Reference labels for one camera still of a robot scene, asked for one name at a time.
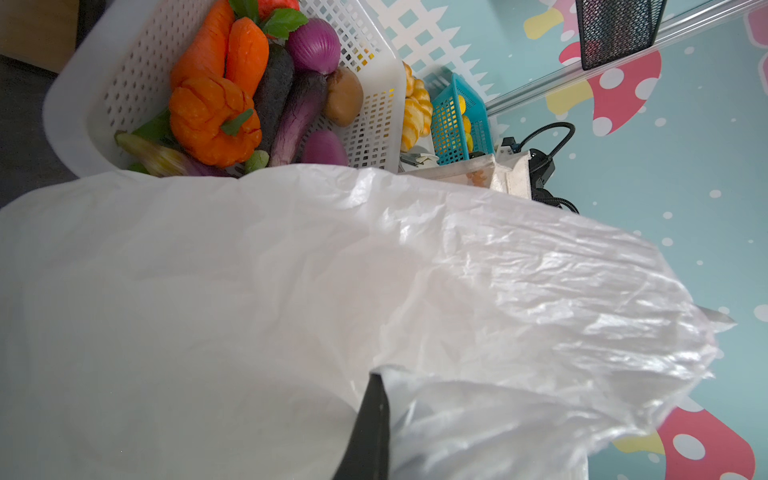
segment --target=teal plastic basket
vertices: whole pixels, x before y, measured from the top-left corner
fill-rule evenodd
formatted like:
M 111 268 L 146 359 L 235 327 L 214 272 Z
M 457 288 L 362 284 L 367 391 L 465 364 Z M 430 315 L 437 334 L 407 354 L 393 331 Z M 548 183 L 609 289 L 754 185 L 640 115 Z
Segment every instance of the teal plastic basket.
M 451 84 L 432 102 L 432 142 L 435 144 L 435 154 L 440 157 L 440 165 L 469 160 L 471 153 L 467 149 L 467 136 L 464 133 L 462 114 L 458 109 L 459 95 L 467 102 L 464 115 L 472 124 L 472 141 L 475 147 L 473 151 L 493 153 L 485 104 L 461 75 L 453 74 Z

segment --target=brown potato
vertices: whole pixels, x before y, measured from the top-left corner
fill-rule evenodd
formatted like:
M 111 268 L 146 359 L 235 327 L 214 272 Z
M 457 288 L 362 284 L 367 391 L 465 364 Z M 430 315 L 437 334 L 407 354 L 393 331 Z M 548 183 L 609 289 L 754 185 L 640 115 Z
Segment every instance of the brown potato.
M 339 67 L 328 77 L 328 101 L 323 114 L 334 124 L 348 127 L 362 108 L 362 85 L 351 70 Z

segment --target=black mesh basket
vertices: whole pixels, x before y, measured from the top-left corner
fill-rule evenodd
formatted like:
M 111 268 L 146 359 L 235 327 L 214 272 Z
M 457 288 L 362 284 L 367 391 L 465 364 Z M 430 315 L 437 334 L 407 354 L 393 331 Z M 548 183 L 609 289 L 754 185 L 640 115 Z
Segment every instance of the black mesh basket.
M 667 0 L 576 0 L 584 70 L 654 44 Z

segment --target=wooden board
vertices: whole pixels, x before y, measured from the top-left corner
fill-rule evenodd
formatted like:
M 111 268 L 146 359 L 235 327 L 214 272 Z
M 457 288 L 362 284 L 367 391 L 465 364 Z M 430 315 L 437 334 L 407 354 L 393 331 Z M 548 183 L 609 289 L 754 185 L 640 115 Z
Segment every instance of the wooden board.
M 0 55 L 58 73 L 77 30 L 78 0 L 0 0 Z

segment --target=white plastic basket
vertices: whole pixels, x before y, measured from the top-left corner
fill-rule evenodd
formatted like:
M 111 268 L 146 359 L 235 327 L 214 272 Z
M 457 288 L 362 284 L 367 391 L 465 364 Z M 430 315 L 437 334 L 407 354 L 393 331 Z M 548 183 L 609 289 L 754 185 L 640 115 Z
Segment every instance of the white plastic basket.
M 114 142 L 162 111 L 170 70 L 215 0 L 116 0 L 75 52 L 45 99 L 43 124 L 61 161 L 80 177 L 134 163 Z M 329 22 L 342 63 L 357 73 L 365 100 L 347 128 L 321 117 L 311 131 L 334 130 L 352 167 L 397 171 L 406 77 L 397 51 L 360 0 L 300 0 Z

